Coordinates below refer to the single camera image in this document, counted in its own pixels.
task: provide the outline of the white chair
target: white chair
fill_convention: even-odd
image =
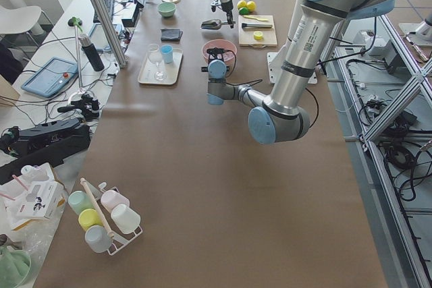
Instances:
[[[39,47],[39,44],[28,31],[36,25],[41,13],[44,14],[50,24],[53,24],[39,6],[8,9],[0,5],[0,34],[8,35],[26,33],[36,44],[36,46]]]

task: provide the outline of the black cloth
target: black cloth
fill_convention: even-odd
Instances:
[[[14,58],[12,52],[0,43],[0,74],[13,84],[23,70],[21,62]]]
[[[161,40],[168,42],[178,42],[182,38],[183,31],[178,28],[163,28],[161,29],[162,36]]]

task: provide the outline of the white cup rack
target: white cup rack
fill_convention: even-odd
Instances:
[[[92,205],[94,209],[97,211],[99,218],[102,221],[102,224],[104,228],[107,230],[108,235],[113,239],[113,243],[111,244],[111,247],[107,250],[107,253],[110,256],[113,256],[114,254],[118,253],[120,250],[125,248],[128,244],[130,244],[132,241],[134,241],[138,236],[140,236],[144,230],[139,225],[131,234],[128,234],[128,238],[124,237],[123,235],[117,233],[116,231],[113,231],[110,225],[108,224],[107,219],[105,218],[105,215],[102,213],[101,207],[97,203],[97,200],[100,200],[101,195],[97,194],[94,195],[95,191],[100,191],[102,194],[106,192],[105,188],[107,186],[107,183],[103,182],[98,185],[98,189],[93,187],[87,180],[84,178],[81,178],[81,185],[84,187],[84,190],[87,193],[87,196],[90,198],[90,201],[92,202]],[[119,192],[117,187],[112,187],[111,190],[115,190]]]

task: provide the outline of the black bag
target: black bag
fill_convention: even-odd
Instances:
[[[14,58],[12,52],[0,43],[0,74],[13,84],[23,70],[21,62]]]

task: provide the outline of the pink bowl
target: pink bowl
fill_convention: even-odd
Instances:
[[[237,55],[237,47],[228,40],[210,40],[209,42],[205,43],[203,46],[203,52],[202,57],[204,57],[204,60],[206,63],[209,62],[209,54],[207,53],[207,49],[212,49],[214,47],[218,47],[220,49],[225,50],[231,50],[232,52],[226,52],[223,54],[223,60],[225,61],[226,65],[232,65],[234,63],[235,55]]]

